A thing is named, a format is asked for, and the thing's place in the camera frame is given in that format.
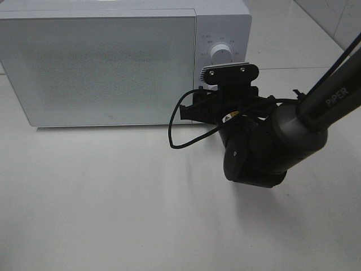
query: white table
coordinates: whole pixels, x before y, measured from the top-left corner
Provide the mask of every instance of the white table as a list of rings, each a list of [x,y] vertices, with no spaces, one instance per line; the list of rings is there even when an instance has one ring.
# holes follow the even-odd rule
[[[294,2],[248,2],[254,84],[308,91],[341,49]],[[225,179],[218,135],[172,150],[165,126],[36,130],[2,75],[0,270],[359,270],[360,113],[269,190]]]

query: microwave dial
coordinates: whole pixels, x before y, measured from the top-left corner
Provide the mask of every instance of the microwave dial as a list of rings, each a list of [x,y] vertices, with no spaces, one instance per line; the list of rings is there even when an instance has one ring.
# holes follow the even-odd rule
[[[212,65],[225,64],[232,62],[232,49],[231,45],[225,42],[219,42],[210,48],[210,59]]]

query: robotic arm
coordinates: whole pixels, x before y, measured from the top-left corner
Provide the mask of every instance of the robotic arm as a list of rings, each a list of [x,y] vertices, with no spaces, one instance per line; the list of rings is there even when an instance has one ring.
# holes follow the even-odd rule
[[[280,184],[289,168],[325,146],[331,124],[361,105],[361,49],[340,66],[360,40],[361,34],[307,95],[294,90],[295,100],[259,97],[258,88],[251,86],[259,74],[255,65],[203,68],[201,79],[218,85],[218,90],[200,87],[181,98],[169,124],[171,147],[184,148],[219,132],[226,148],[223,169],[228,180],[267,188]],[[189,94],[193,105],[181,106]],[[181,119],[217,127],[174,145],[171,125],[178,107]]]

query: black cable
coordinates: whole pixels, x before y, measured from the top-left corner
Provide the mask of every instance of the black cable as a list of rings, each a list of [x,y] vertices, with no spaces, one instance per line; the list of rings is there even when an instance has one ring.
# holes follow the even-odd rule
[[[350,46],[342,53],[342,55],[336,60],[336,62],[330,67],[330,69],[321,77],[321,79],[314,85],[314,87],[307,93],[310,95],[315,89],[317,89],[327,78],[334,73],[335,70],[344,62],[347,56],[356,48],[358,43],[361,41],[361,33],[356,37],[356,39],[350,44]]]
[[[257,107],[262,107],[262,106],[266,106],[268,104],[274,104],[274,103],[298,103],[299,100],[294,100],[294,99],[273,99],[273,100],[265,100],[263,102],[259,102],[259,103],[256,103],[252,106],[249,106],[247,107],[245,110],[243,110],[243,112],[240,112],[239,114],[237,114],[236,116],[234,116],[232,119],[230,119],[229,121],[226,121],[225,123],[217,126],[216,128],[206,132],[205,134],[203,135],[200,135],[199,137],[196,137],[190,141],[188,141],[187,143],[184,143],[184,144],[181,144],[181,145],[174,145],[173,144],[173,140],[172,140],[172,137],[171,137],[171,127],[173,125],[173,120],[174,120],[174,117],[175,117],[175,114],[177,113],[177,110],[179,108],[179,106],[181,105],[182,101],[185,99],[186,96],[192,94],[192,93],[215,93],[216,91],[214,90],[199,90],[199,89],[195,89],[195,90],[191,90],[191,91],[188,91],[186,92],[178,101],[177,105],[175,106],[174,110],[173,110],[173,113],[171,114],[171,117],[170,117],[170,121],[169,121],[169,125],[168,125],[168,140],[169,140],[169,145],[171,148],[175,148],[175,149],[180,149],[180,148],[185,148],[185,147],[188,147],[206,137],[209,137],[210,135],[218,132],[219,130],[221,130],[222,128],[224,128],[225,126],[227,125],[230,125],[231,123],[233,123],[235,120],[237,120],[240,116],[242,116],[243,114],[245,114],[247,111],[249,110],[252,110],[252,109],[255,109]]]

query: microwave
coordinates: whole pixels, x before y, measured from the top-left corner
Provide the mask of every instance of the microwave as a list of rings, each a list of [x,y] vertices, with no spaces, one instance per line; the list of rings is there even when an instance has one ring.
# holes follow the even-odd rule
[[[242,0],[4,0],[0,62],[31,126],[167,124],[251,21]]]

